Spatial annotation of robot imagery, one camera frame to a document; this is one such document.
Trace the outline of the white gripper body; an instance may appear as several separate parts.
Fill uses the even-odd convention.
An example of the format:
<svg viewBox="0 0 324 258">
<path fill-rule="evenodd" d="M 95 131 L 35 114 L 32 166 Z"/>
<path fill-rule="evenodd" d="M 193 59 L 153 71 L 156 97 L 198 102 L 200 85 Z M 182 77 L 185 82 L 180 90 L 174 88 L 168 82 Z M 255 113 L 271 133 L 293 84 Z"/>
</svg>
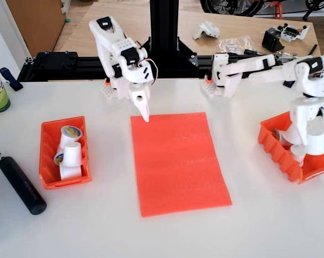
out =
<svg viewBox="0 0 324 258">
<path fill-rule="evenodd" d="M 291 102 L 290 119 L 299 124 L 314 120 L 317 116 L 324 120 L 324 97 L 300 97 Z"/>
<path fill-rule="evenodd" d="M 150 90 L 148 83 L 131 84 L 129 86 L 129 97 L 134 103 L 146 103 L 146 90 Z"/>
</svg>

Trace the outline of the white gripper fixed finger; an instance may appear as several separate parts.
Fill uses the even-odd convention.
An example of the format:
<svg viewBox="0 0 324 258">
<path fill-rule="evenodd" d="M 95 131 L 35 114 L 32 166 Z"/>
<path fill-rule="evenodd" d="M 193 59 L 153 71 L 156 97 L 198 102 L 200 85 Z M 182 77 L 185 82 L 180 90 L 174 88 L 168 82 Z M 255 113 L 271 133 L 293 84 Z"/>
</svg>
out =
<svg viewBox="0 0 324 258">
<path fill-rule="evenodd" d="M 290 144 L 298 146 L 308 146 L 308 128 L 308 121 L 301 123 L 301 132 L 299 132 L 298 124 L 292 121 L 290 126 L 285 131 L 281 132 L 281 136 L 285 141 L 287 141 Z"/>
<path fill-rule="evenodd" d="M 149 104 L 148 103 L 136 103 L 136 108 L 139 110 L 142 118 L 146 123 L 150 121 L 150 110 L 149 110 Z"/>
</svg>

